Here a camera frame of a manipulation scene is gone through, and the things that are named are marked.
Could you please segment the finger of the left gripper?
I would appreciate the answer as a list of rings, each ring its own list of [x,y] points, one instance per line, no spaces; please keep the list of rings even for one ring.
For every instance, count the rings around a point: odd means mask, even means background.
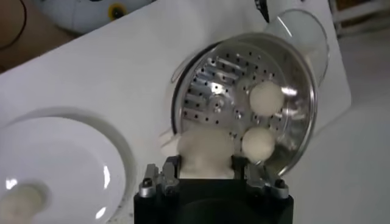
[[[269,23],[269,11],[268,11],[268,4],[267,0],[255,0],[255,5],[257,10],[261,13],[263,16],[264,20]]]

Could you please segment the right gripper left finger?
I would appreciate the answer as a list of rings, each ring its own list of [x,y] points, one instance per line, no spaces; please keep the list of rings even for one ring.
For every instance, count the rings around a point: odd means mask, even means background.
[[[161,192],[172,196],[179,185],[180,156],[167,157],[161,170],[155,164],[148,164],[144,178],[138,187],[138,195],[142,198],[152,198]]]

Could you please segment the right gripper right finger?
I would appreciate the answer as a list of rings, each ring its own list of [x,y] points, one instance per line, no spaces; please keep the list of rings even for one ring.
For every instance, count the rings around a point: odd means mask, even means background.
[[[244,180],[249,188],[262,195],[275,198],[288,198],[289,187],[285,181],[263,162],[251,163],[242,156],[232,156],[234,179]]]

